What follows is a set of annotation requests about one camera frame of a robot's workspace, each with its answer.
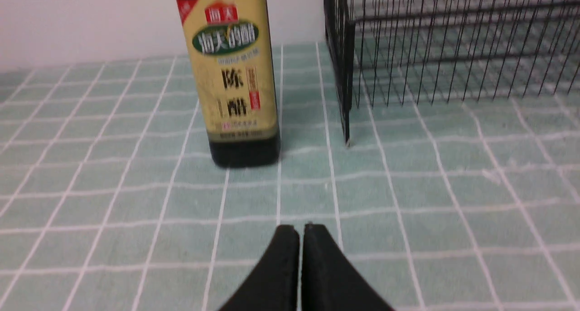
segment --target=vinegar bottle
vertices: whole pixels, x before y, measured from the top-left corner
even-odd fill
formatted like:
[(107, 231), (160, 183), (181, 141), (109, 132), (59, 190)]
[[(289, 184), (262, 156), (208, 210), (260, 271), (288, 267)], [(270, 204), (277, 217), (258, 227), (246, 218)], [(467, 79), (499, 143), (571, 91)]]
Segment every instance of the vinegar bottle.
[(213, 161), (273, 164), (280, 129), (266, 0), (177, 0)]

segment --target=tile pattern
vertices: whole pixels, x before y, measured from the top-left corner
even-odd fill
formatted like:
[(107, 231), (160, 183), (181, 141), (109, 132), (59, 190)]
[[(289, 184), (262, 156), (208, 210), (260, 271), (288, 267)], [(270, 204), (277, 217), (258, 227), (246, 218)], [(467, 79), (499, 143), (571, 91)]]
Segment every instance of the tile pattern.
[(326, 224), (400, 311), (578, 311), (578, 99), (352, 112), (275, 47), (283, 158), (212, 164), (185, 56), (0, 74), (0, 310), (213, 311), (276, 224)]

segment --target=black foam object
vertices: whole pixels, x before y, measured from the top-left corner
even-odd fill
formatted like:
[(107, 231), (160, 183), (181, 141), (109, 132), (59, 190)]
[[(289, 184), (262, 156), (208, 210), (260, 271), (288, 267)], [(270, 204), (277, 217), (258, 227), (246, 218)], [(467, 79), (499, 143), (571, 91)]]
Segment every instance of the black foam object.
[(321, 224), (306, 224), (302, 311), (394, 311), (348, 262)]
[(259, 262), (220, 311), (296, 311), (300, 237), (280, 225)]

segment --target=yellow label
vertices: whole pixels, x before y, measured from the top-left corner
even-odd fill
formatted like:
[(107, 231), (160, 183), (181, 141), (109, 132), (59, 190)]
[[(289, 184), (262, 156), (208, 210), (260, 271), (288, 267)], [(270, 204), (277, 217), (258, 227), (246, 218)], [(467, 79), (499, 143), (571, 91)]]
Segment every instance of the yellow label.
[(266, 0), (178, 0), (211, 141), (278, 132)]

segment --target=wire cage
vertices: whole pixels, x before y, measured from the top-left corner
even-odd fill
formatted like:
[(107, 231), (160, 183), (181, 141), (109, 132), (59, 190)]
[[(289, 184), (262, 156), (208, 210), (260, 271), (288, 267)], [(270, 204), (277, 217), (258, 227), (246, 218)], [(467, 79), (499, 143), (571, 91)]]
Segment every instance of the wire cage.
[(324, 0), (344, 138), (371, 106), (568, 94), (580, 0)]

